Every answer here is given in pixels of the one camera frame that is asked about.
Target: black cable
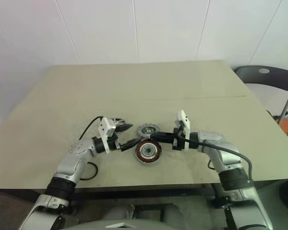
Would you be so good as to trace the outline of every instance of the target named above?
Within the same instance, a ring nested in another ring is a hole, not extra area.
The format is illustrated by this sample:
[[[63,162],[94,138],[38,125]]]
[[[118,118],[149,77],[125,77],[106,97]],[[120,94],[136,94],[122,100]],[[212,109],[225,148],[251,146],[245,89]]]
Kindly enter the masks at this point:
[[[194,141],[194,140],[188,140],[186,138],[183,138],[181,136],[181,134],[178,134],[178,137],[182,140],[184,140],[185,142],[188,142],[188,143],[192,143],[192,144],[195,144],[195,145],[201,145],[201,146],[205,146],[205,147],[210,147],[210,148],[213,148],[213,149],[218,149],[218,150],[221,150],[221,151],[224,151],[224,152],[229,152],[231,154],[234,154],[238,157],[241,157],[242,159],[244,159],[248,165],[249,165],[249,179],[252,181],[253,178],[252,178],[252,162],[250,161],[250,159],[248,159],[246,156],[242,155],[241,153],[238,153],[238,152],[235,152],[233,150],[229,150],[229,149],[226,149],[226,148],[223,148],[223,147],[220,147],[220,146],[217,146],[217,145],[213,145],[213,144],[209,144],[209,143],[203,143],[203,142],[199,142],[199,141]]]
[[[212,169],[212,170],[216,170],[215,168],[213,168],[213,167],[210,166],[210,163],[211,163],[211,160],[209,160],[209,162],[208,162],[208,165],[207,165],[208,168],[209,168],[209,169]]]
[[[82,137],[84,136],[84,134],[87,132],[88,128],[93,124],[94,121],[96,121],[98,118],[100,118],[100,120],[102,120],[103,116],[98,116],[95,117],[89,124],[88,126],[85,128],[85,130],[83,131],[83,133],[81,134],[81,136],[79,137],[79,140],[82,139]]]
[[[98,173],[98,167],[97,167],[97,165],[94,164],[93,162],[88,162],[88,164],[93,165],[93,166],[95,167],[95,169],[96,169],[96,172],[95,172],[95,174],[94,174],[93,176],[91,176],[91,177],[89,177],[89,178],[80,178],[80,181],[89,181],[89,180],[91,180],[91,179],[93,179],[94,177],[97,176],[97,173]]]

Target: chair backrest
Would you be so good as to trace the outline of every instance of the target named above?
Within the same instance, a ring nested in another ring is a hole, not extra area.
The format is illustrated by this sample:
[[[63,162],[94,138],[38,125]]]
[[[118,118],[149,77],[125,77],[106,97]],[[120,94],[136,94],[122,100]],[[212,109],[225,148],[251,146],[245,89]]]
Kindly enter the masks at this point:
[[[269,66],[242,66],[235,73],[244,83],[270,85],[288,91],[288,70]]]

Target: metal gear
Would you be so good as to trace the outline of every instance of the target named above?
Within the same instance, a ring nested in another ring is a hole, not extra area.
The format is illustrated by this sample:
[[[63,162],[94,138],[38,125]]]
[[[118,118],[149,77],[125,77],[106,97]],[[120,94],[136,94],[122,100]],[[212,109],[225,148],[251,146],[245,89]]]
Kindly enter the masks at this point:
[[[136,129],[137,134],[143,138],[149,138],[150,135],[157,133],[159,131],[160,128],[153,124],[144,124]]]
[[[142,164],[156,163],[161,156],[161,152],[161,146],[153,140],[144,140],[135,147],[135,157]]]

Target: white bracket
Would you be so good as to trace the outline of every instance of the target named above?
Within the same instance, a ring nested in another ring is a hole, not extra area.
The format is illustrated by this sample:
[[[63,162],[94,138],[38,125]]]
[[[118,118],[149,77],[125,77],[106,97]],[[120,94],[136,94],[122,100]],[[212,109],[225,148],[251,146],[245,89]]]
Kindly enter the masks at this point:
[[[107,119],[106,117],[103,117],[99,127],[98,131],[102,140],[102,143],[104,144],[106,153],[110,153],[109,145],[108,145],[108,137],[111,137],[115,131],[115,124],[114,121],[111,119]]]
[[[176,115],[176,120],[175,123],[177,127],[180,127],[180,122],[183,123],[183,133],[185,135],[185,138],[187,140],[190,139],[190,120],[188,119],[187,115],[183,110],[179,110]],[[189,143],[184,142],[184,150],[188,151],[189,150]]]

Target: table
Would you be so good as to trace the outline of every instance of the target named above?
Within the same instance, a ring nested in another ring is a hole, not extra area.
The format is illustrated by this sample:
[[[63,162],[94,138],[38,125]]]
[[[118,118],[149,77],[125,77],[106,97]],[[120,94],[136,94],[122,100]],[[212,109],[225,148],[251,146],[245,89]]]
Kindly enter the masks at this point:
[[[288,178],[287,136],[223,61],[55,66],[0,127],[0,189],[45,188],[98,115],[134,124],[119,134],[124,143],[143,123],[172,131],[180,109],[192,131],[220,132],[250,158],[254,180]],[[132,149],[98,155],[97,177],[77,188],[219,182],[206,155],[161,145],[154,166],[141,165]]]

